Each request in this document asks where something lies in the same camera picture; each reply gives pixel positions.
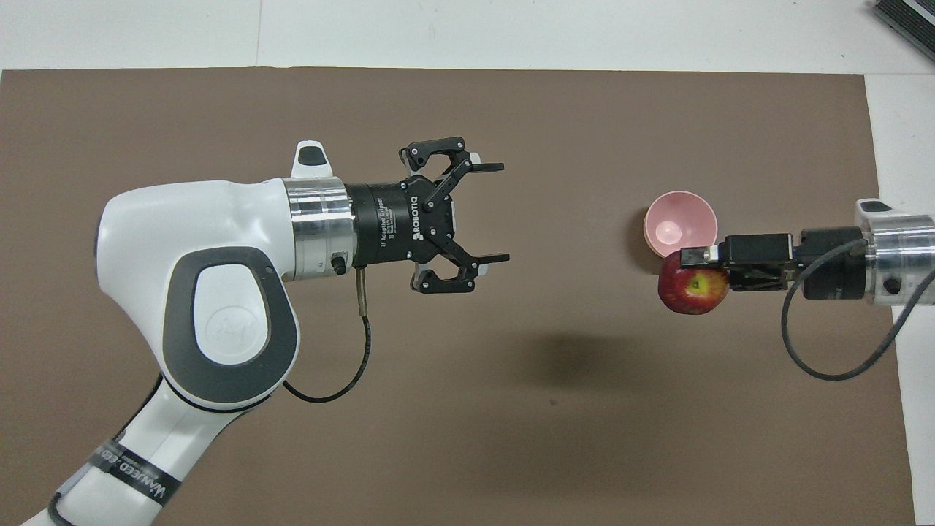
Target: pink bowl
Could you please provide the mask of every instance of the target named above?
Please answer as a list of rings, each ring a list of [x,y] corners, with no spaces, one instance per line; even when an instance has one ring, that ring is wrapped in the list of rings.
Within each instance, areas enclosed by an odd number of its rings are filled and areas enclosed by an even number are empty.
[[[689,246],[717,241],[717,217],[701,197],[676,190],[656,198],[643,219],[643,237],[662,257]]]

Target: red apple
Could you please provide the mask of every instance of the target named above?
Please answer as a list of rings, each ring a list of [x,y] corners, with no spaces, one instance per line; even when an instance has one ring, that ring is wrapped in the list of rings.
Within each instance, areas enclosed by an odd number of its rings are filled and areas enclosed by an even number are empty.
[[[678,250],[662,262],[659,298],[675,313],[708,313],[724,299],[728,290],[729,280],[724,269],[683,269]]]

